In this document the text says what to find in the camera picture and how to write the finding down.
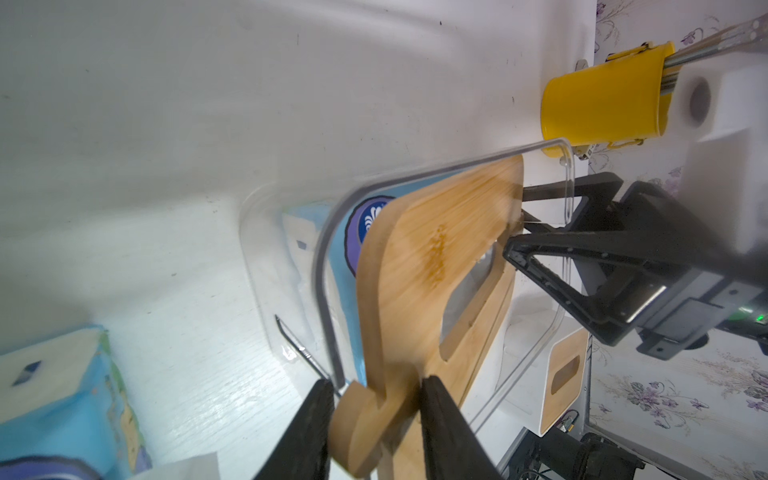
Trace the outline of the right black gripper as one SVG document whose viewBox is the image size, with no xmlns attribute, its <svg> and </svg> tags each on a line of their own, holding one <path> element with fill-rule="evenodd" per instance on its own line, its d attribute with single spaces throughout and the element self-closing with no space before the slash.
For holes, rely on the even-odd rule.
<svg viewBox="0 0 768 480">
<path fill-rule="evenodd" d="M 713 329 L 767 348 L 767 242 L 728 246 L 660 187 L 603 172 L 525 187 L 523 202 L 578 200 L 564 227 L 525 210 L 503 256 L 600 342 L 631 332 L 669 360 Z"/>
</svg>

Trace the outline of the clear plastic tissue box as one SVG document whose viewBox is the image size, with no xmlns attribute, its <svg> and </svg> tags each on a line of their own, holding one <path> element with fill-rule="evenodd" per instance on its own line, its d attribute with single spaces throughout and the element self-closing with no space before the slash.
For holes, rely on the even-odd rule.
<svg viewBox="0 0 768 480">
<path fill-rule="evenodd" d="M 274 358 L 300 394 L 319 379 L 343 392 L 366 379 L 355 274 L 362 241 L 388 202 L 473 167 L 520 156 L 524 182 L 555 183 L 553 199 L 527 201 L 526 209 L 555 226 L 574 209 L 570 155 L 545 155 L 536 142 L 475 158 L 421 168 L 390 170 L 348 183 L 302 186 L 275 181 L 258 188 L 241 213 L 240 243 L 260 318 Z M 462 412 L 474 430 L 510 425 L 539 430 L 549 356 L 578 329 L 564 309 L 523 275 L 517 275 L 501 311 L 501 325 Z"/>
</svg>

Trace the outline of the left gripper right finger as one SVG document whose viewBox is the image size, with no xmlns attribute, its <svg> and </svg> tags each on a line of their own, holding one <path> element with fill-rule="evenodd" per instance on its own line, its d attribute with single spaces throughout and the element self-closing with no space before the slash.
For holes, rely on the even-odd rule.
<svg viewBox="0 0 768 480">
<path fill-rule="evenodd" d="M 422 380 L 419 407 L 427 479 L 502 479 L 439 377 Z"/>
</svg>

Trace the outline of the bamboo tissue box lid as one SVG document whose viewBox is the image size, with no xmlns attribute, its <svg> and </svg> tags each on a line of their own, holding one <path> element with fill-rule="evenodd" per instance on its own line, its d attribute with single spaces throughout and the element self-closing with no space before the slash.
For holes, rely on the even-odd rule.
<svg viewBox="0 0 768 480">
<path fill-rule="evenodd" d="M 446 307 L 476 263 L 520 229 L 523 176 L 521 156 L 477 166 L 395 199 L 374 220 L 356 273 L 366 379 L 343 394 L 328 438 L 352 476 L 379 465 L 391 478 L 423 475 L 410 425 L 421 382 L 437 376 L 465 400 L 509 308 L 514 269 L 495 260 L 443 335 Z"/>
</svg>

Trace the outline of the yellow pen cup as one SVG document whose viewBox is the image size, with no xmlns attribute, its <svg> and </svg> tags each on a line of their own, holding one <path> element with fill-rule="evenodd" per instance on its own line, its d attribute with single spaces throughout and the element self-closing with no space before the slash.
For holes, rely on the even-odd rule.
<svg viewBox="0 0 768 480">
<path fill-rule="evenodd" d="M 664 62 L 674 53 L 672 42 L 643 44 L 551 79 L 541 100 L 543 138 L 621 148 L 662 136 L 671 103 L 661 93 Z"/>
</svg>

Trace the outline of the white bamboo-lid tissue box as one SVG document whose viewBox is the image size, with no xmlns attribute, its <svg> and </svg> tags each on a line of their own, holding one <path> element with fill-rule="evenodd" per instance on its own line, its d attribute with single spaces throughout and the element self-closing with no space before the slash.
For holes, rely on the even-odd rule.
<svg viewBox="0 0 768 480">
<path fill-rule="evenodd" d="M 507 371 L 522 366 L 501 400 L 500 410 L 538 436 L 543 436 L 580 395 L 588 332 L 565 316 L 553 334 L 545 335 L 551 310 L 518 316 L 505 332 L 499 385 Z"/>
</svg>

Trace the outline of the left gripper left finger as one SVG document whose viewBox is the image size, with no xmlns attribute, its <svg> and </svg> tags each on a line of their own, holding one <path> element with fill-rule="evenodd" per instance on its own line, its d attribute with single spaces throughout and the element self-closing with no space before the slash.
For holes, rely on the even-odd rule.
<svg viewBox="0 0 768 480">
<path fill-rule="evenodd" d="M 329 380 L 315 382 L 255 480 L 329 478 L 328 432 L 334 392 Z"/>
</svg>

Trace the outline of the blue tissue paper pack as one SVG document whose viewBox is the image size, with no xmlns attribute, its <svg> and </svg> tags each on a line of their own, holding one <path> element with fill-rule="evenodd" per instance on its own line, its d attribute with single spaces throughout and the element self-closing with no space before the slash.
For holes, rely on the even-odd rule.
<svg viewBox="0 0 768 480">
<path fill-rule="evenodd" d="M 369 190 L 355 200 L 333 228 L 326 255 L 324 288 L 335 345 L 347 383 L 353 380 L 367 383 L 356 297 L 356 273 L 363 241 L 376 217 L 389 203 L 448 177 L 443 174 Z M 331 369 L 332 365 L 325 351 L 326 338 L 312 289 L 312 265 L 320 232 L 332 208 L 333 204 L 328 201 L 317 201 L 288 207 L 281 214 L 288 252 L 298 274 L 297 290 L 308 323 L 303 335 L 315 338 L 326 369 Z"/>
</svg>

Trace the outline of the pencils in cup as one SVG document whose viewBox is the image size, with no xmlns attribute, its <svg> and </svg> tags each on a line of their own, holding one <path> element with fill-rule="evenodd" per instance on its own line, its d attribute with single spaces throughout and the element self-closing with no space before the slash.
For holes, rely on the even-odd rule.
<svg viewBox="0 0 768 480">
<path fill-rule="evenodd" d="M 671 94 L 684 65 L 732 51 L 767 52 L 767 15 L 726 28 L 667 57 L 663 64 L 660 94 Z"/>
</svg>

